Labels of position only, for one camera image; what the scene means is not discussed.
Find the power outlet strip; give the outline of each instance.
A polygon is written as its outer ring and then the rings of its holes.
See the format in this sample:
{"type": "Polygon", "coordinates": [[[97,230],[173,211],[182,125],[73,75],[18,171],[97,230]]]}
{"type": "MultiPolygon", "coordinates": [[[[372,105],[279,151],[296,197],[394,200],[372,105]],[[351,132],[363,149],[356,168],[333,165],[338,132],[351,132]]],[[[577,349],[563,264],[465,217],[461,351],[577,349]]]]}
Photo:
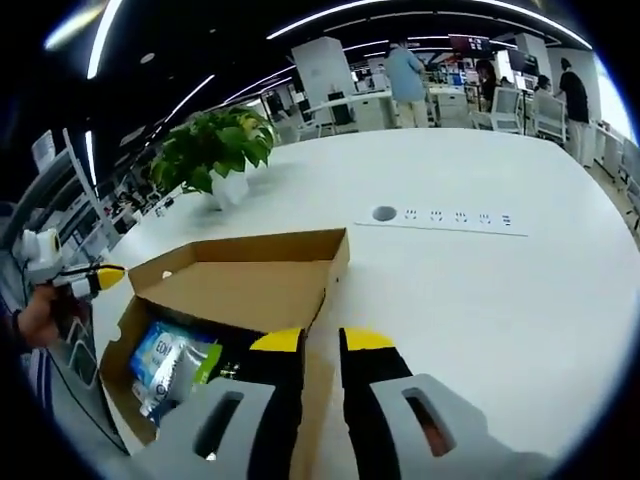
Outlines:
{"type": "Polygon", "coordinates": [[[372,208],[356,225],[376,227],[419,228],[458,232],[492,233],[497,235],[528,236],[520,222],[510,214],[470,210],[444,211],[438,209],[401,208],[382,205],[372,208]]]}

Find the potted plant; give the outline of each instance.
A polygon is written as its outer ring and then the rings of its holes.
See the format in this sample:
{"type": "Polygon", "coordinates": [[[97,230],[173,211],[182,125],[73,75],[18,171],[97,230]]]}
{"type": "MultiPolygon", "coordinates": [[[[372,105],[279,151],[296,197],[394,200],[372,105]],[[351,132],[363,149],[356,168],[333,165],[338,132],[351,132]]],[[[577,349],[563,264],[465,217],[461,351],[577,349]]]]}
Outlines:
{"type": "Polygon", "coordinates": [[[206,112],[174,128],[151,165],[151,178],[162,189],[182,186],[185,193],[215,197],[222,209],[246,196],[247,162],[268,165],[274,139],[271,123],[244,107],[206,112]]]}

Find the white flower pot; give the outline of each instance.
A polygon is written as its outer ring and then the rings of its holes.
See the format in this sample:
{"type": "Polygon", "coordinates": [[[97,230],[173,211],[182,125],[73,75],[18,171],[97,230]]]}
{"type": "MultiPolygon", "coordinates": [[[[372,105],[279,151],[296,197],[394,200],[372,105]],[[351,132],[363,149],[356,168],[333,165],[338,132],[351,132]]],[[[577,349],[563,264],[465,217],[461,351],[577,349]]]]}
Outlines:
{"type": "Polygon", "coordinates": [[[246,172],[229,172],[226,178],[221,177],[211,170],[211,183],[213,186],[213,202],[220,210],[229,210],[234,205],[240,204],[249,194],[249,183],[246,172]]]}

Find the yellow tool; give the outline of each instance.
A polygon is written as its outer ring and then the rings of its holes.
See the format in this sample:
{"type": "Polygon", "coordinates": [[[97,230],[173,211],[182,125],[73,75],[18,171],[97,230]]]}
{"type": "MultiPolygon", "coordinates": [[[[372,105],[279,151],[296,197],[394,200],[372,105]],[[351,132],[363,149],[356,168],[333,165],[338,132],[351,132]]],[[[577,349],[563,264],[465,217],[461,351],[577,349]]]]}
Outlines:
{"type": "Polygon", "coordinates": [[[68,286],[77,299],[95,297],[99,291],[118,283],[126,273],[124,267],[111,264],[68,267],[55,228],[41,233],[25,230],[22,245],[27,258],[25,275],[32,284],[68,286]]]}

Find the ceiling light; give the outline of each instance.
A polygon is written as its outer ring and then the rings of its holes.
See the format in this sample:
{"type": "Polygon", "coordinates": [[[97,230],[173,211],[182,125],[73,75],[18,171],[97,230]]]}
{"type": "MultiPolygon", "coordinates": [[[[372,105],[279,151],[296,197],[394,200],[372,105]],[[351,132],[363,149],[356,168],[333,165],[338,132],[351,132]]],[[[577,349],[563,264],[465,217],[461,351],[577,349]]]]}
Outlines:
{"type": "Polygon", "coordinates": [[[184,99],[183,99],[183,100],[178,104],[178,106],[177,106],[176,108],[174,108],[174,109],[171,111],[171,113],[169,114],[169,116],[168,116],[167,118],[165,118],[165,119],[164,119],[164,123],[167,123],[167,122],[171,119],[171,117],[173,117],[173,116],[176,114],[176,112],[177,112],[178,110],[180,110],[180,109],[182,108],[182,106],[183,106],[185,103],[187,103],[187,102],[189,101],[189,99],[190,99],[191,97],[193,97],[193,96],[198,92],[198,90],[200,90],[200,89],[201,89],[202,87],[204,87],[207,83],[209,83],[209,81],[211,81],[211,79],[212,79],[213,77],[215,77],[215,75],[209,75],[207,78],[205,78],[205,79],[202,81],[202,83],[201,83],[200,85],[198,85],[196,88],[194,88],[194,89],[193,89],[193,91],[192,91],[189,95],[187,95],[186,97],[184,97],[184,99]]]}
{"type": "Polygon", "coordinates": [[[511,43],[499,42],[497,40],[490,40],[490,42],[493,43],[494,45],[502,45],[503,47],[515,48],[516,50],[518,49],[518,47],[516,47],[515,45],[512,45],[511,43]]]}
{"type": "Polygon", "coordinates": [[[262,80],[258,80],[256,83],[252,83],[251,85],[249,85],[246,88],[243,88],[242,90],[240,90],[237,93],[234,93],[233,95],[231,95],[229,98],[227,98],[224,102],[222,102],[221,106],[226,105],[227,103],[229,103],[231,100],[233,100],[234,98],[238,98],[240,95],[242,95],[245,92],[248,92],[249,90],[251,90],[254,87],[257,87],[258,85],[260,85],[262,82],[266,82],[267,80],[272,79],[273,77],[277,77],[278,75],[280,75],[281,73],[284,72],[288,72],[289,70],[296,68],[295,65],[291,65],[290,67],[285,68],[284,70],[280,70],[279,72],[276,72],[272,75],[269,75],[268,77],[263,78],[262,80]]]}
{"type": "Polygon", "coordinates": [[[569,35],[571,38],[573,38],[575,41],[581,43],[582,45],[587,47],[589,50],[593,50],[593,47],[589,44],[589,42],[587,42],[580,35],[578,35],[577,33],[572,32],[567,27],[565,27],[563,25],[560,25],[558,22],[554,22],[553,20],[540,15],[539,13],[532,12],[531,10],[527,10],[526,8],[518,7],[516,5],[511,5],[510,3],[500,2],[498,0],[473,0],[473,1],[474,2],[479,2],[479,3],[487,3],[489,5],[505,8],[507,10],[511,10],[513,12],[518,12],[518,13],[521,13],[523,15],[527,15],[527,16],[529,16],[531,18],[535,18],[536,20],[539,20],[539,21],[541,21],[543,23],[546,23],[547,25],[555,28],[556,30],[560,30],[562,33],[564,33],[566,35],[569,35]]]}
{"type": "Polygon", "coordinates": [[[153,60],[155,58],[156,54],[155,53],[147,53],[144,57],[142,57],[140,59],[140,63],[145,64],[150,62],[151,60],[153,60]]]}
{"type": "Polygon", "coordinates": [[[416,47],[416,48],[410,48],[409,50],[448,51],[448,50],[453,50],[453,48],[451,47],[416,47]]]}
{"type": "Polygon", "coordinates": [[[371,17],[371,19],[372,20],[378,20],[379,18],[405,17],[407,15],[432,15],[434,13],[435,12],[431,12],[431,11],[387,13],[385,15],[377,15],[375,17],[371,17]]]}
{"type": "Polygon", "coordinates": [[[380,40],[377,42],[363,43],[362,45],[354,45],[353,47],[343,48],[343,50],[345,52],[348,52],[349,50],[355,50],[356,48],[370,47],[371,45],[380,45],[381,43],[389,43],[389,40],[380,40]]]}
{"type": "Polygon", "coordinates": [[[51,32],[44,42],[44,48],[47,50],[54,50],[65,44],[68,40],[78,34],[80,30],[95,20],[95,18],[100,15],[103,8],[104,5],[96,5],[73,13],[53,32],[51,32]]]}
{"type": "Polygon", "coordinates": [[[409,37],[407,40],[449,40],[448,35],[435,35],[431,37],[409,37]]]}
{"type": "Polygon", "coordinates": [[[325,29],[325,33],[326,32],[332,32],[333,30],[338,30],[339,28],[348,27],[349,25],[355,25],[356,23],[362,23],[362,22],[366,22],[366,21],[367,21],[367,19],[363,18],[361,20],[354,20],[353,22],[343,23],[342,25],[336,25],[335,27],[326,28],[325,29]]]}
{"type": "Polygon", "coordinates": [[[293,79],[293,77],[288,77],[288,78],[285,78],[284,80],[280,80],[279,82],[273,83],[273,84],[269,85],[268,87],[264,87],[264,88],[263,88],[262,90],[260,90],[260,92],[258,92],[258,93],[264,93],[264,92],[266,92],[267,90],[271,90],[273,87],[275,87],[275,86],[277,86],[277,85],[280,85],[281,83],[288,82],[288,81],[290,81],[290,80],[292,80],[292,79],[293,79]]]}
{"type": "Polygon", "coordinates": [[[460,34],[460,33],[450,33],[448,35],[449,37],[474,37],[474,38],[486,38],[487,40],[489,40],[489,37],[483,37],[480,35],[464,35],[464,34],[460,34]]]}
{"type": "Polygon", "coordinates": [[[96,38],[93,41],[93,48],[91,48],[91,57],[89,58],[89,69],[87,70],[87,78],[92,79],[98,73],[98,67],[100,66],[100,58],[102,57],[102,51],[104,50],[104,44],[107,41],[107,34],[113,23],[113,19],[118,12],[118,8],[122,4],[122,0],[109,0],[107,8],[104,10],[104,14],[100,19],[100,25],[98,26],[98,32],[96,38]]]}
{"type": "Polygon", "coordinates": [[[96,167],[93,163],[93,135],[92,133],[84,133],[84,143],[87,145],[87,160],[89,161],[89,173],[91,174],[91,181],[95,187],[98,182],[96,180],[96,167]]]}
{"type": "MultiPolygon", "coordinates": [[[[311,15],[309,17],[305,17],[302,20],[298,20],[295,23],[292,23],[291,25],[287,25],[286,27],[278,30],[277,32],[272,33],[271,35],[269,35],[267,37],[267,40],[272,40],[280,35],[282,35],[283,33],[287,33],[295,28],[298,28],[301,25],[304,25],[306,23],[312,22],[314,20],[317,20],[318,18],[322,18],[324,16],[327,15],[331,15],[333,13],[336,12],[340,12],[342,10],[347,10],[349,8],[354,8],[354,7],[360,7],[362,5],[368,5],[370,3],[379,3],[379,2],[384,2],[384,1],[388,1],[388,0],[360,0],[357,2],[351,2],[351,3],[347,3],[345,5],[339,5],[337,7],[333,7],[330,8],[328,10],[324,10],[322,12],[318,12],[314,15],[311,15]]],[[[558,22],[555,22],[547,17],[544,17],[542,15],[540,15],[539,13],[535,13],[532,12],[531,10],[527,10],[526,8],[522,8],[522,7],[518,7],[516,5],[511,5],[510,3],[506,3],[506,2],[501,2],[499,0],[471,0],[473,2],[478,2],[478,3],[486,3],[489,5],[493,5],[495,7],[500,7],[506,10],[511,10],[512,12],[518,12],[522,15],[526,15],[530,18],[533,18],[535,20],[538,20],[540,22],[546,23],[547,25],[549,25],[550,27],[555,28],[556,30],[559,30],[563,33],[565,33],[566,35],[570,36],[571,38],[573,38],[574,40],[576,40],[577,42],[581,43],[582,45],[584,45],[586,48],[588,48],[589,50],[593,50],[593,47],[585,40],[583,39],[580,35],[578,35],[577,33],[572,32],[571,30],[569,30],[567,27],[560,25],[558,22]]],[[[385,18],[385,17],[394,17],[394,16],[402,16],[402,15],[418,15],[418,14],[430,14],[430,13],[434,13],[434,12],[402,12],[402,13],[392,13],[392,14],[386,14],[386,15],[379,15],[377,17],[370,17],[371,19],[376,19],[376,18],[385,18]]],[[[476,14],[465,14],[463,12],[438,12],[439,14],[450,14],[450,15],[454,15],[454,14],[458,14],[458,15],[468,15],[468,16],[476,16],[476,17],[480,17],[480,18],[485,18],[486,15],[476,15],[476,14]]]]}
{"type": "Polygon", "coordinates": [[[314,20],[317,20],[318,18],[322,18],[322,17],[325,17],[327,15],[331,15],[332,13],[341,12],[343,10],[348,10],[350,8],[360,7],[362,5],[368,5],[370,3],[379,3],[379,2],[386,2],[386,1],[388,1],[388,0],[358,0],[357,2],[351,2],[351,3],[347,3],[345,5],[339,5],[337,7],[333,7],[333,8],[330,8],[328,10],[324,10],[322,12],[315,13],[315,14],[309,16],[309,17],[303,18],[302,20],[298,20],[297,22],[292,23],[291,25],[287,25],[286,27],[281,28],[277,32],[273,32],[271,35],[269,35],[267,37],[267,40],[273,40],[274,38],[279,37],[283,33],[287,33],[289,31],[293,30],[294,28],[298,28],[299,26],[304,25],[305,23],[313,22],[314,20]]]}

